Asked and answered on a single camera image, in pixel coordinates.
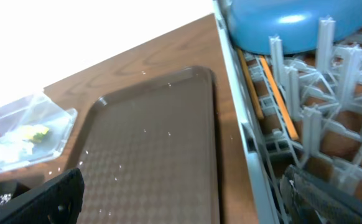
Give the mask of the dark blue plate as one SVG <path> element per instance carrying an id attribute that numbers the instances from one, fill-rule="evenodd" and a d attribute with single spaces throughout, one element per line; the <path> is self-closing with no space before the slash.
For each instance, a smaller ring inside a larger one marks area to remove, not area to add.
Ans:
<path id="1" fill-rule="evenodd" d="M 362 27 L 362 0 L 234 0 L 228 9 L 233 42 L 254 54 L 269 55 L 269 38 L 279 36 L 285 54 L 317 46 L 321 18 L 331 17 L 334 40 L 343 40 Z"/>

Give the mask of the green yellow snack wrapper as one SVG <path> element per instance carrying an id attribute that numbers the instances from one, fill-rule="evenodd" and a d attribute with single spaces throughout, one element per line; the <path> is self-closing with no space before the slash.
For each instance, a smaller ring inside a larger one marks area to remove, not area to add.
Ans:
<path id="1" fill-rule="evenodd" d="M 41 125 L 25 125 L 19 128 L 21 138 L 25 141 L 40 143 L 49 133 L 50 128 Z"/>

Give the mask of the white tissue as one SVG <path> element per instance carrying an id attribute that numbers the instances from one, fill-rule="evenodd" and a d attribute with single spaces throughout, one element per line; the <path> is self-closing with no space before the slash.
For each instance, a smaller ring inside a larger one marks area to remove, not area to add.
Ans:
<path id="1" fill-rule="evenodd" d="M 35 144 L 20 135 L 10 135 L 0 141 L 0 162 L 18 162 L 22 157 L 32 155 Z"/>

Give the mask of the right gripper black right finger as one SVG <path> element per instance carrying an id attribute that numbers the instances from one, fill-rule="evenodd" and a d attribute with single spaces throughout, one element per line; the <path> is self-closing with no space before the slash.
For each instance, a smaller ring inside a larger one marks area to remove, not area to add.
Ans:
<path id="1" fill-rule="evenodd" d="M 296 166 L 287 167 L 280 190 L 294 223 L 362 223 L 362 201 Z"/>

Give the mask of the wooden chopstick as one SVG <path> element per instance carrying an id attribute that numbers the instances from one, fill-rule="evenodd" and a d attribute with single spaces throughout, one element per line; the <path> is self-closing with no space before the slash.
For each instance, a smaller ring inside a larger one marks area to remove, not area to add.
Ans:
<path id="1" fill-rule="evenodd" d="M 248 69 L 244 54 L 243 54 L 243 52 L 242 52 L 242 50 L 240 48 L 236 48 L 236 52 L 238 54 L 238 58 L 239 58 L 239 61 L 241 63 L 241 68 L 242 68 L 242 71 L 243 71 L 244 78 L 246 80 L 247 88 L 248 88 L 248 91 L 249 91 L 250 99 L 251 99 L 251 102 L 252 102 L 253 109 L 254 109 L 254 112 L 256 114 L 256 117 L 258 119 L 263 119 L 264 114 L 262 112 L 261 105 L 260 105 L 260 102 L 259 102 L 259 98 L 258 98 L 258 95 L 256 93 L 256 89 L 254 87 L 254 83 L 253 83 L 253 80 L 251 78 L 251 75 L 250 75 L 250 72 L 249 72 L 249 69 Z"/>
<path id="2" fill-rule="evenodd" d="M 271 86 L 271 90 L 274 94 L 274 98 L 276 100 L 276 103 L 279 107 L 279 111 L 281 112 L 281 115 L 282 115 L 282 118 L 285 122 L 285 126 L 286 126 L 286 129 L 287 129 L 287 132 L 289 133 L 289 136 L 291 138 L 291 140 L 298 140 L 299 139 L 299 135 L 297 134 L 297 131 L 296 131 L 296 128 L 290 118 L 290 115 L 289 115 L 289 112 L 286 108 L 286 105 L 284 103 L 284 100 L 283 100 L 283 97 L 277 87 L 277 83 L 275 82 L 275 79 L 272 75 L 272 72 L 267 64 L 267 61 L 265 59 L 265 57 L 263 55 L 260 55 L 259 56 L 259 59 L 260 59 L 260 63 L 264 69 L 264 73 L 266 74 L 267 76 L 267 79 L 268 79 L 268 82 Z"/>

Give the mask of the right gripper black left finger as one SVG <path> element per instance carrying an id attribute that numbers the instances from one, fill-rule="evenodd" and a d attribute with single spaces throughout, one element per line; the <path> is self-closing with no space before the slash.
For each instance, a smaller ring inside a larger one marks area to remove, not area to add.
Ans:
<path id="1" fill-rule="evenodd" d="M 69 169 L 0 206 L 0 223 L 76 223 L 84 191 L 81 170 Z"/>

